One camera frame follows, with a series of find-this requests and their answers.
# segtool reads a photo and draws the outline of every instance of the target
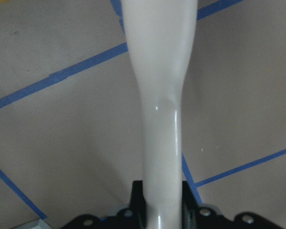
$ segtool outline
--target black mechanical part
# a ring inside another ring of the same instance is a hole
[[[182,189],[182,229],[283,229],[252,212],[241,213],[230,221],[211,207],[199,206],[186,181]],[[143,183],[139,180],[133,182],[129,207],[116,216],[100,220],[96,216],[81,215],[62,229],[144,229],[146,223]]]

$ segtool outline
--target white cylindrical object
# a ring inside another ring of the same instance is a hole
[[[181,95],[197,0],[122,0],[129,55],[139,84],[148,229],[180,229]]]

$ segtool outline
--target floor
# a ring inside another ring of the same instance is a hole
[[[201,0],[182,106],[204,203],[286,228],[286,0]],[[0,4],[0,229],[113,214],[142,179],[118,0]]]

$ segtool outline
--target white plastic surface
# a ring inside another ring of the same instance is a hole
[[[122,5],[143,108],[147,228],[181,228],[181,94],[197,0],[123,0]]]

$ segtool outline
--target gray floor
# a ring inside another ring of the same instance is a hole
[[[205,7],[214,0],[201,0]],[[125,42],[109,0],[0,4],[0,99]],[[55,229],[111,214],[142,179],[128,53],[0,109],[0,169]],[[243,0],[197,23],[184,83],[183,152],[203,202],[286,228],[286,0]],[[39,217],[0,179],[0,229]]]

